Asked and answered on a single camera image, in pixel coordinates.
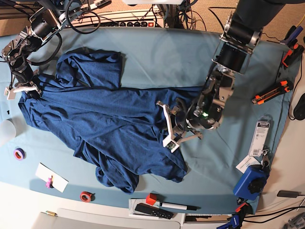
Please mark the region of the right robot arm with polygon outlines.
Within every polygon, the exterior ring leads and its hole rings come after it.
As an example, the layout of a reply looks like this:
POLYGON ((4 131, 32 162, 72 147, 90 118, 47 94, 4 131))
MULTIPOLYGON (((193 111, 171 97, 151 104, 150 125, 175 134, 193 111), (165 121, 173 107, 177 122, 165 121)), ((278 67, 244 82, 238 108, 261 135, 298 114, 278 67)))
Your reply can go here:
POLYGON ((40 97, 42 92, 34 82, 35 76, 31 66, 47 64, 58 53, 62 45, 59 32, 81 15, 80 0, 40 0, 41 8, 30 17, 30 26, 25 27, 1 52, 2 62, 8 64, 11 82, 5 89, 5 95, 24 91, 33 97, 40 97), (47 60, 31 62, 27 58, 53 36, 59 39, 58 47, 47 60))

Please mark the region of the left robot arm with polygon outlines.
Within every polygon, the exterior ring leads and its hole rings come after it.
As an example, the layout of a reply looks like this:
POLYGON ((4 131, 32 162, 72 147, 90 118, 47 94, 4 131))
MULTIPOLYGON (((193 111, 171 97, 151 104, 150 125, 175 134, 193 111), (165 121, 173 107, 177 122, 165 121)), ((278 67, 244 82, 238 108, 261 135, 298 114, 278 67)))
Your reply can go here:
POLYGON ((174 151, 180 143, 202 138, 202 129, 216 129, 223 120, 226 101, 234 92, 235 76, 244 74, 263 28, 286 5, 286 0, 240 0, 230 14, 215 50, 201 92, 189 107, 177 98, 177 107, 163 108, 168 135, 163 146, 174 151))

